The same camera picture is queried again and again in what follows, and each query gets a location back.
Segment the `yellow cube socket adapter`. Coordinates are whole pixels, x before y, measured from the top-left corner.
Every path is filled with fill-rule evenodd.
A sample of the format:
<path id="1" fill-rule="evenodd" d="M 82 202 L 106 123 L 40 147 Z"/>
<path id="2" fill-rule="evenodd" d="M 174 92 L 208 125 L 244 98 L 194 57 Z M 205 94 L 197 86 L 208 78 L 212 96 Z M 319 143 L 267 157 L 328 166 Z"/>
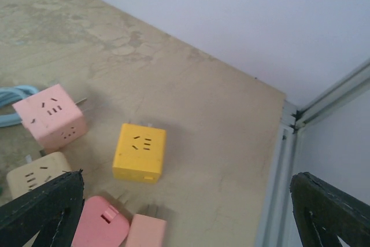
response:
<path id="1" fill-rule="evenodd" d="M 163 129 L 124 123 L 114 154 L 113 177 L 157 183 L 162 175 L 166 139 Z"/>

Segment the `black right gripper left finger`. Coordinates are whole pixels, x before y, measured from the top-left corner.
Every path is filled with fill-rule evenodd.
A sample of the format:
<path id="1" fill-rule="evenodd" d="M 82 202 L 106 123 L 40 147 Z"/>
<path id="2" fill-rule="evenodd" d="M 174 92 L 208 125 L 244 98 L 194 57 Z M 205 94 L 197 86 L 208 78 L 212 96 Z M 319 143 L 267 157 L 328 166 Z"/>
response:
<path id="1" fill-rule="evenodd" d="M 1 206 L 1 246 L 71 246 L 83 191 L 82 170 L 65 172 Z"/>

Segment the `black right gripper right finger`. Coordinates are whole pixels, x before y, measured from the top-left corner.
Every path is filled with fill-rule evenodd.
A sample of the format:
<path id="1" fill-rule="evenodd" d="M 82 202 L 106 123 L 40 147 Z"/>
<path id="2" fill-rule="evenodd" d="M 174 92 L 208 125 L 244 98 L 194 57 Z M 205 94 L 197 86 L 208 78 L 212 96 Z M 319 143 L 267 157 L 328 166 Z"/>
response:
<path id="1" fill-rule="evenodd" d="M 292 177 L 290 193 L 303 246 L 369 246 L 369 205 L 309 172 Z"/>

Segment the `pink cube socket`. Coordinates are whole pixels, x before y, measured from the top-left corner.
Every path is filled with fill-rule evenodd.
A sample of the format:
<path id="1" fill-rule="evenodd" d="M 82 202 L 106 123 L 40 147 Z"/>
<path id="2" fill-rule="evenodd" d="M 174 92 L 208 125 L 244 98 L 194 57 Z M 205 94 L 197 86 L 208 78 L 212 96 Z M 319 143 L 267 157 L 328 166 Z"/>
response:
<path id="1" fill-rule="evenodd" d="M 60 84 L 16 102 L 13 108 L 46 154 L 58 151 L 88 131 L 82 111 Z"/>

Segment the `light pink plug adapter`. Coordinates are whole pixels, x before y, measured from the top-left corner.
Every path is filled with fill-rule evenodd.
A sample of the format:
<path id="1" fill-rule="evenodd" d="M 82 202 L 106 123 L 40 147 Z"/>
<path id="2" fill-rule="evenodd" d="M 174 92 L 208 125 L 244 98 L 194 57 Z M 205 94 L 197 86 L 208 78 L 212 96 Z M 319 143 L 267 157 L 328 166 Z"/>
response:
<path id="1" fill-rule="evenodd" d="M 162 247 L 167 221 L 158 216 L 158 206 L 148 205 L 145 213 L 136 213 L 131 222 L 126 247 Z"/>

